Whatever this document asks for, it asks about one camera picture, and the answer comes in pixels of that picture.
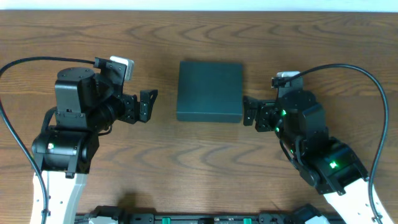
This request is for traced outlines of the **dark green box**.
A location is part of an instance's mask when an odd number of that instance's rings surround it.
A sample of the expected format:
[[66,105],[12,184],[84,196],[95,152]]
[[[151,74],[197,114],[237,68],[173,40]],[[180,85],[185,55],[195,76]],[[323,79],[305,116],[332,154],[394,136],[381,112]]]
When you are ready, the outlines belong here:
[[176,114],[179,121],[240,123],[243,65],[181,61]]

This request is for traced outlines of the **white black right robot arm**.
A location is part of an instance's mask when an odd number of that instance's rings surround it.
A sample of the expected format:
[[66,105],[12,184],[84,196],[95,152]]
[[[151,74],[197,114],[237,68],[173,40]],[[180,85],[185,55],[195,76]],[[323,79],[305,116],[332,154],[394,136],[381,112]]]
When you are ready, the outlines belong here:
[[243,98],[244,125],[272,131],[301,178],[324,196],[345,223],[383,223],[393,220],[378,198],[368,197],[370,178],[359,157],[331,137],[325,111],[310,91],[292,90],[276,100]]

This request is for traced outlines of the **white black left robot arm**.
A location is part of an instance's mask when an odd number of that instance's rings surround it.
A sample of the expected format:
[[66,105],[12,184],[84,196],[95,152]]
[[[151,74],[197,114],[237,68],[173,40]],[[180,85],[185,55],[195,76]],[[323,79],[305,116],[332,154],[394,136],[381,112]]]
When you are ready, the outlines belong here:
[[32,143],[41,173],[34,177],[34,207],[47,203],[47,223],[73,223],[99,137],[116,120],[134,124],[150,120],[157,90],[140,96],[123,94],[123,79],[110,68],[95,73],[84,67],[60,71],[55,82],[56,107],[48,110]]

